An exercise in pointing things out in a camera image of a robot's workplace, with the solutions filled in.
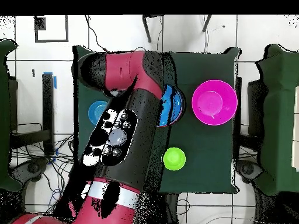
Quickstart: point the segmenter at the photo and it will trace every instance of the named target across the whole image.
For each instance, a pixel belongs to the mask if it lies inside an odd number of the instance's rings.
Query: white stripe
[[[35,216],[34,218],[31,218],[28,222],[26,222],[25,224],[32,224],[33,222],[35,222],[36,220],[42,218],[44,216]]]
[[[88,195],[90,197],[102,200],[107,186],[108,183],[94,181],[91,185],[91,189],[89,190]],[[131,209],[136,209],[138,197],[139,194],[137,194],[136,192],[120,187],[119,200],[116,203]]]

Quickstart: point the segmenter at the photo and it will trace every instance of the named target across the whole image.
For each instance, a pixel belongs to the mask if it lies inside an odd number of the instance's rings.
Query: table
[[[269,92],[263,103],[265,136],[260,150],[265,171],[255,183],[268,196],[280,191],[299,192],[299,172],[291,166],[299,53],[270,45],[266,58],[257,64]]]
[[[78,57],[90,51],[78,46]],[[219,79],[234,86],[234,61],[239,49],[231,48],[223,54],[170,53],[175,64],[175,74],[164,70],[164,83],[177,83],[186,98],[183,117],[171,127],[157,128],[145,188],[158,189],[162,193],[235,193],[232,185],[232,123],[216,127],[201,123],[193,114],[191,98],[199,84]],[[79,157],[94,125],[88,119],[89,106],[109,99],[101,92],[78,85],[79,101]],[[186,164],[179,171],[163,171],[161,156],[171,146],[181,148],[186,154]],[[157,178],[163,173],[161,181]]]

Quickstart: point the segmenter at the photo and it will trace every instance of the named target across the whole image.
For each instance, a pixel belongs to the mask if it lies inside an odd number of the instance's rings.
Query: wire
[[[250,155],[249,157],[253,157],[253,158],[256,160],[256,158],[255,158],[254,156],[256,156],[257,154],[250,154],[248,151],[246,151],[245,149],[243,149],[243,148],[241,148],[241,147],[240,147],[240,149],[242,149],[242,150],[245,151],[247,154],[249,154],[249,155]]]
[[[72,154],[74,154],[74,150],[72,147],[74,147],[74,140],[68,141],[68,147],[70,149],[70,151],[72,152]]]
[[[187,202],[188,202],[188,195],[189,195],[189,193],[187,192],[187,197],[186,197],[186,224],[187,224]]]
[[[64,164],[64,163],[65,163],[65,165],[70,164],[70,162],[63,162],[62,164]],[[70,171],[66,171],[66,170],[64,170],[64,168],[63,169],[61,168],[61,170],[64,171],[64,172],[66,172],[66,173],[70,173]]]
[[[59,169],[56,170],[56,168],[54,167],[53,163],[55,163],[55,162],[53,160],[51,160],[51,165],[52,165],[53,169],[55,170],[55,172],[57,173],[58,189],[60,191],[60,194],[62,194],[62,190],[63,190],[63,187],[64,187],[64,178],[63,178],[63,176],[61,174],[59,174]],[[61,180],[60,180],[60,182],[61,182],[61,189],[59,188],[59,176],[61,177]]]
[[[136,51],[138,48],[142,48],[144,51],[147,51],[144,47],[137,47],[134,51]]]
[[[72,135],[70,135],[68,138],[65,138],[65,139],[63,139],[63,140],[61,140],[61,144],[60,144],[60,146],[55,150],[55,152],[58,150],[58,149],[60,149],[70,138],[73,138],[73,134]]]
[[[164,15],[162,15],[162,47],[161,47],[161,52],[163,52],[163,36],[164,36]]]
[[[205,15],[203,15],[203,20],[204,20],[204,24],[206,24],[206,17],[205,17]],[[207,53],[208,52],[208,28],[207,27],[206,27],[205,35],[206,35],[206,40],[204,42],[204,52]]]
[[[189,211],[189,209],[190,209],[190,203],[188,202],[188,200],[186,200],[186,199],[180,199],[180,200],[178,200],[178,202],[179,202],[179,201],[186,201],[186,203],[189,205],[189,207],[188,207],[188,209],[187,209],[184,213],[180,213],[180,214],[178,214],[178,216],[187,213],[187,212]]]
[[[52,192],[54,192],[54,190],[51,188],[49,178],[48,178],[44,173],[43,173],[43,175],[44,175],[44,176],[46,177],[46,179],[48,180],[48,186],[49,186],[50,190],[51,190]]]
[[[91,30],[93,31],[93,33],[95,34],[95,36],[96,36],[96,43],[97,43],[97,45],[98,45],[101,49],[103,49],[105,52],[108,52],[108,50],[107,50],[106,48],[104,48],[104,47],[102,47],[101,45],[99,45],[99,43],[98,43],[98,37],[97,37],[96,32],[94,31],[94,29],[92,29],[92,28],[90,27],[90,25],[89,25],[89,21],[88,21],[88,18],[87,18],[87,15],[85,15],[85,19],[86,19],[88,28],[91,29]]]
[[[163,25],[162,25],[161,19],[162,19],[162,16],[160,17],[161,31],[159,32],[159,36],[158,36],[158,42],[157,42],[157,52],[158,52],[158,44],[159,44],[160,34],[161,34],[162,30],[163,30]]]
[[[221,217],[217,217],[215,219],[212,219],[210,221],[208,221],[206,224],[209,224],[210,222],[217,220],[217,219],[221,219],[221,218],[228,218],[228,219],[239,219],[239,220],[248,220],[248,221],[252,221],[252,222],[259,222],[258,220],[252,220],[252,219],[247,219],[247,218],[237,218],[237,217],[231,217],[231,216],[221,216]]]

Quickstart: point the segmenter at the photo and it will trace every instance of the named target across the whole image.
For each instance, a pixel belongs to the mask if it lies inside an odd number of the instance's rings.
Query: black cable
[[[221,219],[221,218],[239,219],[239,220],[248,220],[248,221],[252,221],[252,222],[265,223],[265,222],[259,222],[259,221],[257,221],[257,220],[248,219],[248,218],[237,218],[237,217],[231,217],[231,216],[221,216],[221,217],[217,217],[217,218],[214,218],[214,219],[208,221],[206,224],[209,224],[210,222],[212,222],[212,221],[214,221],[214,220]]]
[[[241,155],[248,155],[248,153],[242,153],[242,154],[239,154],[239,156],[241,156]]]
[[[56,148],[56,150],[57,149],[60,149],[70,138],[74,138],[73,137],[74,135],[72,134],[72,135],[70,135],[68,138],[65,138],[65,139],[63,139],[63,140],[61,140],[62,141],[62,143],[60,144],[60,146],[58,147],[58,148]]]
[[[31,150],[31,153],[44,153],[43,151],[38,151],[38,150]]]
[[[256,158],[255,158],[254,156],[256,156],[256,155],[242,156],[242,157],[239,157],[239,159],[242,159],[242,158],[248,158],[248,157],[252,157],[252,158],[254,158],[254,159],[256,160]]]
[[[162,15],[162,47],[161,47],[161,52],[163,52],[163,36],[164,36],[164,15]]]
[[[34,157],[29,153],[27,146],[25,146],[26,152],[28,153],[28,155],[34,159]]]
[[[186,197],[186,209],[187,209],[187,202],[188,202],[188,195],[189,195],[189,193],[187,192],[187,197]]]
[[[242,149],[243,151],[245,151],[247,154],[249,154],[249,155],[252,156],[252,157],[253,157],[253,156],[256,156],[256,155],[254,155],[254,154],[250,154],[248,151],[246,151],[245,149],[243,149],[243,148],[241,148],[241,147],[240,147],[240,149]]]
[[[48,180],[48,186],[49,186],[49,188],[50,188],[50,190],[52,191],[52,192],[54,192],[53,190],[52,190],[52,188],[51,188],[51,185],[50,185],[50,180],[49,180],[49,178],[43,173],[43,175],[46,177],[46,179]]]
[[[51,165],[52,165],[53,169],[55,170],[55,172],[57,173],[57,184],[58,184],[58,189],[59,189],[59,191],[60,191],[60,194],[62,194],[61,191],[63,190],[63,183],[61,183],[61,187],[62,187],[62,189],[60,189],[60,188],[59,188],[59,176],[62,177],[63,180],[64,180],[64,178],[63,178],[62,175],[59,174],[59,172],[58,172],[59,169],[56,170],[56,168],[54,167],[53,163],[55,163],[55,162],[53,162],[53,160],[51,160]]]
[[[205,15],[203,15],[203,20],[204,20],[204,24],[206,24],[206,17]],[[205,31],[205,42],[204,42],[204,52],[207,53],[208,52],[208,28],[206,27],[206,31]]]
[[[31,155],[29,153],[22,153],[22,152],[19,152],[19,151],[12,151],[12,153],[18,153],[18,154],[21,154],[21,155],[28,155],[28,158],[40,158],[40,157],[44,157],[44,156],[38,156],[38,155]]]
[[[178,203],[179,203],[179,201],[186,201],[186,203],[189,205],[189,207],[188,207],[188,209],[187,209],[184,213],[180,213],[180,214],[178,214],[178,216],[187,213],[187,212],[189,211],[189,209],[190,209],[190,203],[188,202],[188,200],[186,200],[186,199],[180,199],[180,200],[178,200]]]
[[[162,29],[162,28],[163,28],[163,25],[162,25],[161,19],[162,19],[162,17],[160,17],[161,31],[159,32],[159,36],[158,36],[158,42],[157,42],[157,52],[158,52],[158,44],[159,44],[160,34],[161,34],[162,30],[163,30],[163,29]]]
[[[72,154],[74,154],[74,150],[72,149],[72,146],[74,147],[74,140],[68,141],[68,147]]]
[[[67,164],[71,164],[70,162],[63,162],[62,164],[64,164],[65,163],[65,165],[67,165]],[[66,173],[70,173],[70,171],[66,171],[66,170],[64,170],[64,168],[63,169],[61,169],[62,171],[64,171],[64,172],[66,172]]]
[[[86,19],[88,28],[91,29],[91,30],[93,31],[93,33],[95,34],[95,36],[96,36],[96,43],[97,43],[97,45],[98,45],[101,49],[103,49],[105,52],[108,52],[108,50],[107,50],[106,48],[104,48],[104,47],[102,47],[101,45],[99,45],[99,43],[98,43],[98,37],[97,37],[96,32],[94,31],[94,29],[92,29],[92,28],[90,27],[90,25],[89,25],[89,21],[88,21],[88,18],[87,18],[87,15],[85,15],[85,19]]]
[[[144,51],[147,51],[144,47],[137,47],[134,51],[136,51],[138,48],[142,48]]]

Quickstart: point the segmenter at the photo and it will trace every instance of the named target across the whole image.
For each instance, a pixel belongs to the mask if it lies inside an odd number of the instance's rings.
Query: blue tape
[[[53,75],[53,72],[44,72],[44,74]],[[57,88],[57,78],[56,78],[56,76],[53,76],[53,85],[54,85],[54,88],[56,89]]]
[[[53,84],[54,84],[54,88],[57,88],[57,83],[56,83],[56,76],[53,76]]]
[[[53,162],[56,162],[56,158],[55,158],[55,157],[52,157],[52,161],[53,161]]]

